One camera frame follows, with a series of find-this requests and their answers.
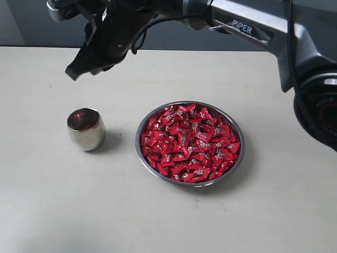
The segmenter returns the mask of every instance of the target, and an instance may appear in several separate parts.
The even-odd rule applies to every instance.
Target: table
[[[264,52],[140,51],[73,82],[68,48],[0,48],[0,252],[337,252],[337,155],[297,123]],[[134,137],[168,102],[230,114],[245,158],[223,183],[152,176]],[[74,146],[67,116],[100,111],[103,147]]]

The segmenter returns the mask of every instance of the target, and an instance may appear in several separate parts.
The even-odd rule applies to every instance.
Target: stainless steel bowl
[[[167,178],[163,175],[161,175],[159,172],[157,172],[155,169],[153,169],[149,163],[146,161],[146,159],[143,156],[143,152],[142,152],[142,146],[141,146],[141,138],[142,138],[142,134],[145,132],[146,130],[146,125],[147,125],[147,121],[149,120],[149,118],[156,116],[156,114],[158,114],[162,109],[164,109],[165,107],[168,107],[170,105],[173,104],[179,104],[182,106],[188,106],[190,104],[195,103],[197,108],[200,107],[207,107],[209,110],[209,113],[213,116],[213,117],[217,117],[217,118],[222,118],[224,123],[230,125],[231,129],[233,130],[235,136],[237,139],[239,139],[241,141],[241,147],[239,150],[239,157],[237,159],[237,162],[234,164],[234,166],[232,168],[230,168],[229,170],[227,170],[227,172],[222,175],[221,177],[218,177],[216,179],[213,179],[211,181],[207,181],[207,182],[201,182],[201,183],[185,183],[185,182],[178,182],[175,180],[172,180],[170,178]],[[205,103],[201,103],[201,102],[195,102],[195,101],[179,101],[179,102],[173,102],[173,103],[169,103],[169,104],[165,104],[161,107],[158,107],[157,109],[153,110],[152,112],[150,112],[141,122],[140,126],[138,127],[137,133],[136,133],[136,150],[137,150],[137,154],[141,160],[141,162],[144,164],[144,166],[152,173],[154,174],[156,177],[166,181],[166,182],[170,182],[170,183],[174,183],[174,184],[178,184],[180,186],[187,186],[187,187],[203,187],[203,186],[210,186],[211,184],[215,184],[218,183],[222,180],[224,180],[226,177],[228,177],[230,174],[232,174],[240,165],[243,156],[244,156],[244,150],[245,150],[245,142],[244,142],[244,138],[243,138],[243,134],[241,129],[239,128],[239,126],[237,125],[237,123],[224,111],[220,110],[219,108],[216,108],[212,105],[209,104],[205,104]]]

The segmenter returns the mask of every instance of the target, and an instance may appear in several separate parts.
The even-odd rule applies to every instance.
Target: stainless steel cup
[[[84,151],[97,149],[105,140],[105,126],[94,109],[82,108],[69,115],[68,130],[72,141]]]

